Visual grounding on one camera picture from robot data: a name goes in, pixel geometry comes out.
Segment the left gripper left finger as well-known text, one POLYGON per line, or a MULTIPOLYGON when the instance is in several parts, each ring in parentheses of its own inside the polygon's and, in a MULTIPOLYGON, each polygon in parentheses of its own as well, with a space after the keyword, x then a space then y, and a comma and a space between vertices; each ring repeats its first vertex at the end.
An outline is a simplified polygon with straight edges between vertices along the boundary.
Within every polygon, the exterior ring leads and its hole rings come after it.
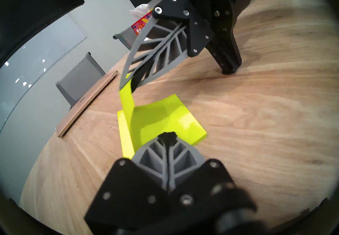
POLYGON ((120 158, 85 215, 89 228, 143 228, 169 218, 169 134, 120 158))

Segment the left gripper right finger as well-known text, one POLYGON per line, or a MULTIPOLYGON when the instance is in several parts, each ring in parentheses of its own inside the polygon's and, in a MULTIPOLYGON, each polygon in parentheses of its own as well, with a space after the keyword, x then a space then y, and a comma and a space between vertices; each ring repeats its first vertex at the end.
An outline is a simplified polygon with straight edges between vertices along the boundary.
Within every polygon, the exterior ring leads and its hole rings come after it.
POLYGON ((256 205, 221 161, 168 135, 168 227, 256 227, 256 205))

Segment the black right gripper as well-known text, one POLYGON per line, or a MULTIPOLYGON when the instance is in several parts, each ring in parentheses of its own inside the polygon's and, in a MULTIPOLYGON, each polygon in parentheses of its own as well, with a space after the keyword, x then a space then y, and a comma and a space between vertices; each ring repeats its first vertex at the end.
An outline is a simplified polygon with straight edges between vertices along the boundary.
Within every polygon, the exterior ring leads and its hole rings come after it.
POLYGON ((242 58, 234 38, 237 18, 251 0, 161 0, 132 44, 119 90, 131 92, 206 48, 222 70, 237 71, 242 58))

